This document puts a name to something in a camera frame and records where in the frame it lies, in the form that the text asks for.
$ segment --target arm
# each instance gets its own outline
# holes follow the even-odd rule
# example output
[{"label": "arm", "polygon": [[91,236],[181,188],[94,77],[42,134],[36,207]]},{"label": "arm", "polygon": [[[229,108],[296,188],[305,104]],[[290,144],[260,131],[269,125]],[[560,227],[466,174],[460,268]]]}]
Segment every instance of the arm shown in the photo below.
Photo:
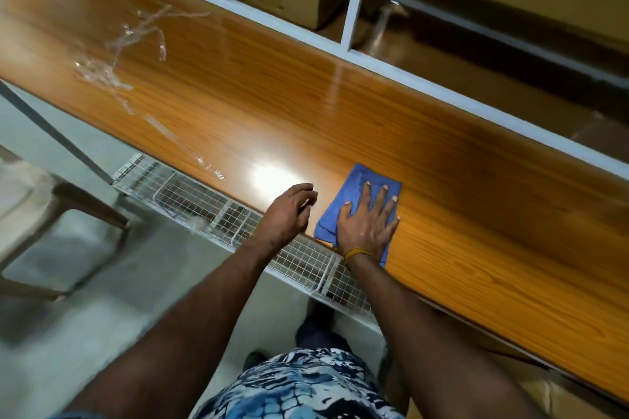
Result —
[{"label": "arm", "polygon": [[186,419],[264,267],[306,229],[316,197],[311,184],[279,196],[254,235],[101,371],[66,411],[104,419]]},{"label": "arm", "polygon": [[365,248],[349,268],[362,284],[411,396],[426,419],[544,418],[524,391],[481,351],[459,338],[418,298],[379,265],[399,218],[387,225],[397,199],[384,205],[383,189],[369,209],[365,185],[354,216],[345,205],[338,217],[342,254]]}]

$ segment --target white wire mesh basket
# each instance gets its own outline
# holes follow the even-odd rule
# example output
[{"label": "white wire mesh basket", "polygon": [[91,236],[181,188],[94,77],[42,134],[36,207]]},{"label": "white wire mesh basket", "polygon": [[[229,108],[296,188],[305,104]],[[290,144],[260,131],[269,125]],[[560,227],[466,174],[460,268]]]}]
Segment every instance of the white wire mesh basket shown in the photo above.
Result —
[{"label": "white wire mesh basket", "polygon": [[[214,189],[142,153],[114,175],[113,186],[206,239],[234,252],[253,234],[262,216]],[[298,235],[267,272],[379,331],[367,301],[342,258]]]}]

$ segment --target wood grain surface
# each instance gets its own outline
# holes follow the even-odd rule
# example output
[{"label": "wood grain surface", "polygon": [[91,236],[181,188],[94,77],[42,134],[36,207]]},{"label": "wood grain surface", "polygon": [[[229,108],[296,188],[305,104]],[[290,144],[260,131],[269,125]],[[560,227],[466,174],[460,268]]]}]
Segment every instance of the wood grain surface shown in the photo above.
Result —
[{"label": "wood grain surface", "polygon": [[[123,50],[131,115],[75,61],[166,4],[207,15]],[[3,0],[0,28],[4,80],[255,209],[313,182],[309,234],[354,163],[399,179],[392,275],[629,400],[629,183],[200,0]]]}]

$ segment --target hand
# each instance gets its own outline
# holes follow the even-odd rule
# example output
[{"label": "hand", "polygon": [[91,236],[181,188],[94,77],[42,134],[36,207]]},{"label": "hand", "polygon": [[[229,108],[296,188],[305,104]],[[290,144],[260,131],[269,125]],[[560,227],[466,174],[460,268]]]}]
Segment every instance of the hand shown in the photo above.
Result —
[{"label": "hand", "polygon": [[252,238],[262,241],[274,253],[293,240],[308,227],[310,209],[318,192],[312,184],[297,184],[273,201],[262,217]]},{"label": "hand", "polygon": [[393,196],[387,205],[384,205],[388,189],[387,186],[380,189],[369,210],[371,184],[367,182],[362,186],[356,213],[350,216],[352,203],[349,201],[341,208],[336,221],[336,238],[341,255],[345,255],[353,248],[364,248],[372,253],[374,259],[380,261],[399,224],[399,217],[387,224],[397,202],[397,196]]}]

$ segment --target blue cleaning cloth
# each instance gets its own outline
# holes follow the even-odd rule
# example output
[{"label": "blue cleaning cloth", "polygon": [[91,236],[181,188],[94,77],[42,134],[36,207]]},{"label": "blue cleaning cloth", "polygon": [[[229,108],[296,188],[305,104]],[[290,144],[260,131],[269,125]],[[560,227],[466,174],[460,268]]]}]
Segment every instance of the blue cleaning cloth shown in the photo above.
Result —
[{"label": "blue cleaning cloth", "polygon": [[[356,164],[349,176],[345,180],[345,183],[341,187],[341,190],[336,194],[336,197],[332,201],[332,204],[325,210],[319,222],[317,222],[316,227],[314,228],[314,237],[315,239],[323,240],[324,242],[329,242],[333,244],[335,247],[338,246],[336,241],[336,220],[338,219],[338,212],[341,210],[343,204],[347,201],[352,203],[352,215],[356,212],[358,208],[358,201],[360,200],[360,196],[362,194],[362,186],[369,181],[371,183],[371,202],[369,203],[369,208],[373,205],[373,201],[375,201],[375,197],[380,192],[380,189],[383,185],[389,186],[389,192],[387,193],[387,201],[391,199],[393,196],[399,197],[399,193],[402,190],[402,183],[399,181],[394,181],[393,179],[389,179],[389,177],[382,176],[378,173],[373,172],[366,166],[362,164]],[[395,217],[395,213],[397,210],[397,204],[391,213],[391,217],[389,221],[391,221]],[[384,254],[382,255],[382,260],[380,264],[384,267],[384,264],[387,261],[387,254],[389,253],[389,246],[384,250]]]}]

